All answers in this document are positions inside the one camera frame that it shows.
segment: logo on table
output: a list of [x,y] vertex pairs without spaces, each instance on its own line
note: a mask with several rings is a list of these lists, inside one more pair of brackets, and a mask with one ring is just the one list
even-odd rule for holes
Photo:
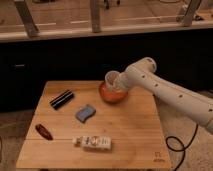
[[155,158],[154,158],[153,162],[158,162],[158,163],[165,162],[165,160],[162,159],[160,152],[155,152]]

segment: floor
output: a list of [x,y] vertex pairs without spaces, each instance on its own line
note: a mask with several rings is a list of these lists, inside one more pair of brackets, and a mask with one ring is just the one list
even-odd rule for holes
[[[213,98],[213,94],[202,93]],[[195,123],[171,106],[157,98],[155,99],[165,137],[174,135],[179,137],[184,144],[187,144],[194,132]],[[25,110],[0,113],[0,135],[3,138],[3,158],[0,163],[0,171],[21,171],[21,169],[15,169],[15,163],[33,117],[33,112],[33,110]],[[212,144],[213,136],[199,127],[197,136],[187,150],[186,159],[179,170],[211,171],[213,168]],[[181,154],[171,151],[169,153],[174,167]]]
[[[121,0],[117,6],[110,0],[110,9],[104,8],[100,0],[102,26],[129,24],[159,24],[176,22],[183,0],[168,3],[166,0]],[[56,28],[88,28],[90,27],[89,0],[56,0],[49,3],[33,3],[26,1],[34,22],[40,30]],[[13,0],[0,1],[0,33],[24,31],[22,21],[14,6]]]

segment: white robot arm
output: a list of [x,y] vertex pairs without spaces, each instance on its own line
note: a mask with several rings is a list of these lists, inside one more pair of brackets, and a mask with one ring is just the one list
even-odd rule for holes
[[143,58],[122,73],[108,72],[106,86],[114,91],[128,91],[133,86],[142,86],[213,134],[213,99],[159,78],[153,74],[156,69],[152,58]]

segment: black wall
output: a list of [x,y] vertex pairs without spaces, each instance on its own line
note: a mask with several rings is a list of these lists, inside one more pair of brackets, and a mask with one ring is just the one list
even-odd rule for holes
[[157,75],[191,90],[213,89],[213,29],[0,44],[0,111],[35,108],[47,80],[103,80],[142,57]]

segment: wooden table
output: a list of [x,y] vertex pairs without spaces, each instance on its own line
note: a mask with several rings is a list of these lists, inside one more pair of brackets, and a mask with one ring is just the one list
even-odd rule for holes
[[[170,168],[158,112],[152,94],[133,88],[119,104],[105,103],[98,92],[100,81],[47,82],[35,111],[17,168],[93,168],[142,169]],[[75,98],[54,110],[49,102],[65,90]],[[96,114],[82,124],[75,113],[86,104]],[[35,130],[43,124],[53,141],[43,139]],[[72,144],[72,137],[101,135],[112,138],[110,152],[84,151]]]

